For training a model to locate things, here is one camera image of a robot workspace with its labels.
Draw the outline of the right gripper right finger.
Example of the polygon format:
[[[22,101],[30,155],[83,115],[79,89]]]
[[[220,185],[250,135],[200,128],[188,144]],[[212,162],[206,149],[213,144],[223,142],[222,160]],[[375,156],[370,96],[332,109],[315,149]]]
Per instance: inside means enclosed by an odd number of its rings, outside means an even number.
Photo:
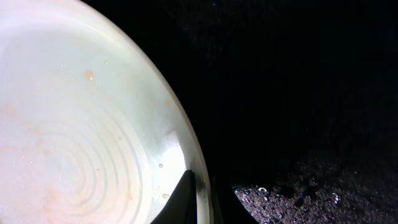
[[[211,183],[214,224],[258,224],[243,207],[227,180],[214,175]]]

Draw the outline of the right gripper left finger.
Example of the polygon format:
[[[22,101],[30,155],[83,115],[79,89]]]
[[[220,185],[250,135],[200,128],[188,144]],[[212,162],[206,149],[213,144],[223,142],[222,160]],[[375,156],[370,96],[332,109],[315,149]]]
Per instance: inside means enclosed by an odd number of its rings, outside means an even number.
[[[195,173],[186,170],[165,207],[151,224],[197,224],[197,191]]]

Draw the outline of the light green plate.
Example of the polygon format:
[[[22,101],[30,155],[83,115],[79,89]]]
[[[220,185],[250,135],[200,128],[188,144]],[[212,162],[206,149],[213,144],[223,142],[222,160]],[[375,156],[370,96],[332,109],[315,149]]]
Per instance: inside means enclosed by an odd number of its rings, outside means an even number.
[[[213,223],[192,125],[118,26],[81,1],[1,1],[2,223],[150,223],[187,170]]]

